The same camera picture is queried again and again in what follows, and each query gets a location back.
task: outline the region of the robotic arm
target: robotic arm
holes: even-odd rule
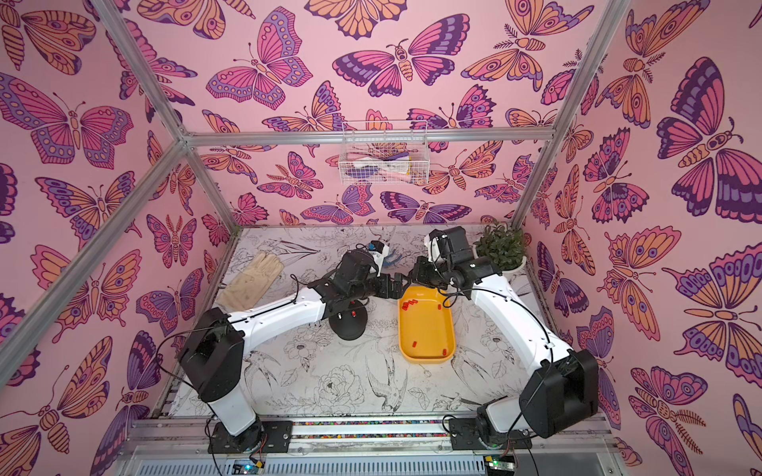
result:
[[[412,283],[456,288],[496,323],[530,376],[518,398],[501,398],[477,410],[483,442],[499,445],[511,430],[531,429],[547,438],[597,412],[598,367],[586,350],[575,352],[521,304],[487,258],[474,258],[461,227],[434,230],[409,275],[381,273],[389,249],[379,241],[350,250],[339,266],[298,293],[248,311],[206,311],[186,340],[180,363],[201,401],[222,421],[237,451],[253,449],[261,422],[241,381],[242,360],[257,345],[302,324],[328,319],[345,340],[365,331],[361,299],[400,299]]]

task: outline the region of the wire basket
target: wire basket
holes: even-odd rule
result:
[[[417,129],[408,129],[411,122]],[[392,129],[392,124],[400,129]],[[431,158],[425,121],[386,120],[386,129],[371,129],[376,121],[345,121],[342,124],[341,153],[338,170],[342,184],[415,184],[428,183]],[[372,139],[367,133],[375,132]]]

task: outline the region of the floral table surface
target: floral table surface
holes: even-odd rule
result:
[[[265,304],[294,292],[290,274],[303,283],[312,281],[338,264],[345,251],[374,239],[392,249],[384,271],[407,273],[416,257],[425,252],[424,235],[434,228],[246,229],[223,282],[229,283],[259,251],[277,254],[285,269],[258,303]],[[481,225],[464,228],[469,241],[479,239]],[[528,286],[521,288],[522,299],[539,315]],[[397,301],[371,298],[367,309],[367,329],[357,340],[338,338],[327,321],[320,321],[281,334],[246,356],[242,378],[257,413],[343,416],[467,411],[497,397],[518,395],[527,381],[502,333],[466,299],[458,299],[453,306],[456,351],[450,361],[440,365],[412,364],[402,356]],[[186,385],[178,389],[168,413],[172,417],[210,414]]]

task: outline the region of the metal rail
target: metal rail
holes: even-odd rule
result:
[[[564,104],[555,117],[553,126],[557,133],[550,142],[546,142],[543,146],[543,150],[540,152],[534,170],[532,170],[530,175],[529,182],[525,186],[523,195],[516,206],[514,219],[511,222],[513,228],[521,226],[521,222],[527,216],[532,201],[535,195],[537,195],[540,185],[543,184],[545,174],[555,161],[559,150],[561,150],[565,133],[572,124],[578,105],[582,102],[584,94],[588,91],[588,86],[593,81],[595,71],[600,62],[603,61],[609,43],[613,39],[614,34],[616,34],[616,29],[627,14],[629,3],[630,0],[609,0],[604,13],[600,16],[598,25],[588,41],[588,49],[584,52],[582,61],[577,67],[577,72],[566,93]]]
[[[5,342],[0,347],[0,391],[6,388],[5,384],[40,342],[82,283],[119,241],[124,230],[148,203],[156,187],[169,174],[183,152],[183,144],[176,142],[164,153],[148,174],[140,179],[135,190],[124,199],[117,211],[74,256],[61,276],[34,303],[11,335],[5,338]]]

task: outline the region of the pink wall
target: pink wall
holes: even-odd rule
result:
[[[668,8],[698,12],[701,3],[672,7],[662,0],[635,0],[634,21],[662,18]],[[646,40],[640,49],[628,47],[622,23],[605,73],[598,75],[600,104],[577,117],[584,124],[578,133],[594,134],[592,145],[571,161],[565,152],[557,158],[557,175],[546,190],[549,225],[531,214],[526,220],[534,273],[540,282],[546,280],[544,296],[555,323],[575,348],[587,347],[606,363],[600,408],[607,410],[614,436],[633,465],[631,474],[709,476],[762,469],[757,426],[762,422],[757,309],[762,294],[755,289],[762,270],[762,142],[757,137],[762,100],[748,93],[757,87],[759,73],[749,61],[760,46],[760,27],[749,28],[758,8],[758,3],[712,2],[690,25],[677,15],[683,20],[673,31],[687,28],[672,41]],[[640,107],[627,107],[627,91],[638,91],[640,80],[633,80],[636,89],[614,94],[625,101],[617,109],[600,97],[609,83],[627,81],[618,79],[630,74],[623,62],[636,69],[626,60],[647,61],[662,53],[663,59],[648,66],[653,83],[643,81],[645,91],[632,93]],[[692,110],[696,120],[690,119]],[[717,149],[705,154],[709,158],[680,167],[694,146],[732,129],[730,117],[733,133],[744,141],[733,136],[722,147],[709,142]],[[695,129],[695,145],[686,133],[683,151],[676,150],[680,140],[667,143],[680,130],[665,118],[682,120],[683,131]],[[662,159],[665,143],[675,153]],[[600,170],[596,164],[617,160],[608,174],[605,165]],[[706,175],[697,177],[699,171]],[[690,193],[690,200],[676,194],[704,184],[711,191],[703,205]],[[627,200],[615,202],[609,214],[605,206],[597,208],[608,190],[627,192]],[[554,203],[562,205],[560,213]],[[534,209],[539,212],[539,203]],[[543,259],[548,256],[543,247],[552,266]],[[560,271],[557,292],[554,276],[543,268]]]

